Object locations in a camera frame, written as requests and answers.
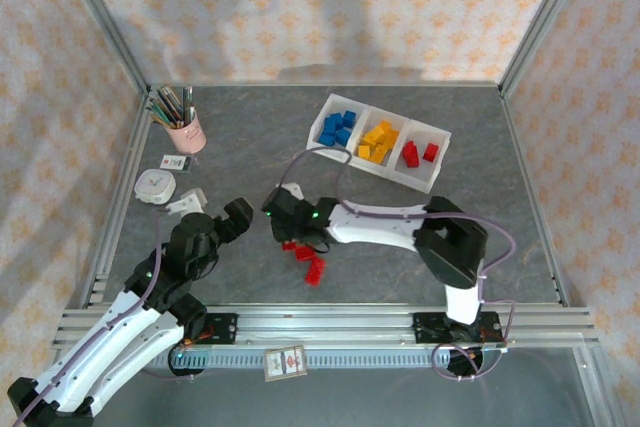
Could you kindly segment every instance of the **yellow block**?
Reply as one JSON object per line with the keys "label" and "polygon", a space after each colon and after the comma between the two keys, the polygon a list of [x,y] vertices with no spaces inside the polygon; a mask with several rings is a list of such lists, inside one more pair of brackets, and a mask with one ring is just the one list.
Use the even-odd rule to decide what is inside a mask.
{"label": "yellow block", "polygon": [[389,149],[387,149],[384,145],[377,145],[369,160],[371,162],[375,162],[376,164],[381,164],[384,160],[384,156],[387,154]]}
{"label": "yellow block", "polygon": [[378,127],[384,130],[385,133],[387,133],[391,130],[391,122],[389,122],[388,120],[383,120],[378,124]]}
{"label": "yellow block", "polygon": [[367,145],[373,149],[375,148],[377,141],[371,136],[371,133],[369,133],[362,136],[362,139],[360,139],[360,144]]}
{"label": "yellow block", "polygon": [[371,156],[371,147],[369,147],[368,145],[360,145],[358,147],[358,157],[368,160],[370,156]]}
{"label": "yellow block", "polygon": [[384,130],[379,125],[376,125],[371,132],[367,134],[367,136],[373,140],[376,144],[380,142],[380,139],[384,135]]}
{"label": "yellow block", "polygon": [[384,146],[387,149],[393,149],[393,146],[396,145],[396,141],[398,140],[399,132],[397,130],[390,130],[384,136]]}

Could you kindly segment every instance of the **wall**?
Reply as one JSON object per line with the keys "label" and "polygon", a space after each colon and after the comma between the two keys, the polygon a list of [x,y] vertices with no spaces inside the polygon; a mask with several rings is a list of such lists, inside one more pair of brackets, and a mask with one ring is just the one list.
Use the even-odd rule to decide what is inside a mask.
{"label": "wall", "polygon": [[640,425],[640,0],[569,0],[511,108],[572,296]]}
{"label": "wall", "polygon": [[2,0],[0,424],[88,272],[137,95],[82,0]]}
{"label": "wall", "polygon": [[152,83],[498,81],[541,0],[106,0]]}

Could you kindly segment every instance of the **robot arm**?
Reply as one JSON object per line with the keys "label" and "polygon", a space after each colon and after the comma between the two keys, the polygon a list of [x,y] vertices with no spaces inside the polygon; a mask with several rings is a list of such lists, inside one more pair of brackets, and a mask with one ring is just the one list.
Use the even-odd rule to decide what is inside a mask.
{"label": "robot arm", "polygon": [[189,294],[191,284],[218,260],[218,248],[246,232],[253,220],[244,199],[224,207],[229,216],[224,220],[204,214],[204,202],[197,189],[168,207],[183,217],[163,249],[144,305],[118,318],[140,302],[153,281],[155,251],[138,264],[109,311],[71,351],[37,379],[21,377],[9,387],[18,415],[31,409],[27,426],[90,426],[113,394],[156,355],[201,332],[206,308]]}
{"label": "robot arm", "polygon": [[[425,212],[461,212],[444,197],[428,205],[377,207],[348,203],[355,211],[393,216]],[[445,285],[447,317],[470,325],[476,320],[478,271],[485,254],[487,232],[464,219],[390,219],[358,216],[337,199],[323,197],[316,205],[304,200],[297,184],[271,192],[262,206],[271,217],[275,240],[308,244],[372,242],[417,252],[433,275]]]}

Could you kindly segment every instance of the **red block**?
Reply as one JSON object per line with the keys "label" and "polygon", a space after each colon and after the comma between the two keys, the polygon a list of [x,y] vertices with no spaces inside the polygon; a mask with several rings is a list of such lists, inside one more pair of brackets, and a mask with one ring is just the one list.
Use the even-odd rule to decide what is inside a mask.
{"label": "red block", "polygon": [[304,281],[309,285],[317,287],[320,284],[320,280],[322,279],[322,274],[326,265],[327,262],[320,257],[312,259],[311,267],[309,267],[309,271],[307,272],[307,276],[304,278]]}
{"label": "red block", "polygon": [[427,162],[433,162],[436,160],[436,155],[438,155],[438,146],[436,144],[429,144],[427,145],[422,158]]}
{"label": "red block", "polygon": [[299,261],[311,260],[316,256],[316,253],[308,245],[299,245],[296,247],[296,259]]}
{"label": "red block", "polygon": [[413,140],[410,140],[402,148],[402,158],[407,163],[407,167],[415,169],[420,165],[420,158],[418,157],[418,148]]}

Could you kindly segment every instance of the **gray table surface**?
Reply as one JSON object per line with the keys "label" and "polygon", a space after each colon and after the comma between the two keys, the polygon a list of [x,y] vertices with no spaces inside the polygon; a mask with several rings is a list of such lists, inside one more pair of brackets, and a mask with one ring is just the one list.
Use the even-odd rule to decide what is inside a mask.
{"label": "gray table surface", "polygon": [[594,425],[571,349],[511,349],[490,375],[462,383],[430,369],[311,370],[268,383],[262,370],[207,375],[178,384],[138,374],[95,427]]}
{"label": "gray table surface", "polygon": [[[304,282],[306,264],[282,252],[273,240],[268,218],[259,208],[288,163],[304,150],[309,128],[330,93],[373,105],[443,128],[452,133],[442,171],[432,194],[451,199],[466,212],[498,221],[516,237],[517,255],[493,271],[486,298],[518,302],[558,300],[542,250],[513,139],[495,88],[452,87],[206,87],[194,89],[194,102],[207,135],[189,173],[176,174],[173,200],[201,187],[205,210],[244,196],[254,221],[239,240],[220,250],[220,262],[192,293],[204,303],[232,302],[402,302],[444,305],[444,288],[420,258],[399,248],[365,243],[337,245],[325,255],[322,283]],[[139,172],[157,168],[171,141],[152,125]],[[291,180],[301,184],[312,202],[333,195],[338,163],[318,155],[297,168]],[[415,205],[428,196],[372,174],[348,169],[343,194],[369,205]],[[131,198],[107,283],[111,301],[132,269],[154,247],[153,207]],[[178,216],[164,216],[168,240]],[[506,247],[491,233],[487,257]]]}

